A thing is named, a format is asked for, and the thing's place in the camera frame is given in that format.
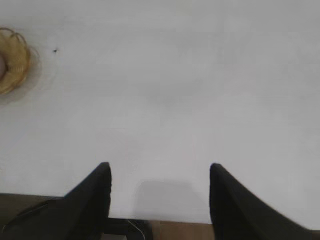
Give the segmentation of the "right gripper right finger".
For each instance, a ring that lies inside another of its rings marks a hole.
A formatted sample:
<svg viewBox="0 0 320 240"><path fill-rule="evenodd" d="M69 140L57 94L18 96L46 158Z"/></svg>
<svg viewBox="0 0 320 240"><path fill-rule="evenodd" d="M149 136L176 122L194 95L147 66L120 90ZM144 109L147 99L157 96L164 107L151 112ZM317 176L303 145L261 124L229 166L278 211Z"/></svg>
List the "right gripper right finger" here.
<svg viewBox="0 0 320 240"><path fill-rule="evenodd" d="M209 210L216 240L318 240L280 214L234 178L221 164L209 170Z"/></svg>

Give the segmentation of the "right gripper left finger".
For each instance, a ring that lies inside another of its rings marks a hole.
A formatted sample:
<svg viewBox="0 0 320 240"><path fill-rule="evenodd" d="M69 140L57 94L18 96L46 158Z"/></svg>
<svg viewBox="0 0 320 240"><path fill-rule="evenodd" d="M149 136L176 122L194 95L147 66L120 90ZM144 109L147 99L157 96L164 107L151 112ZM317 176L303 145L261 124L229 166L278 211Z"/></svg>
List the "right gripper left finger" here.
<svg viewBox="0 0 320 240"><path fill-rule="evenodd" d="M112 175L100 163L67 195L51 201L14 231L16 240L88 240L109 214Z"/></svg>

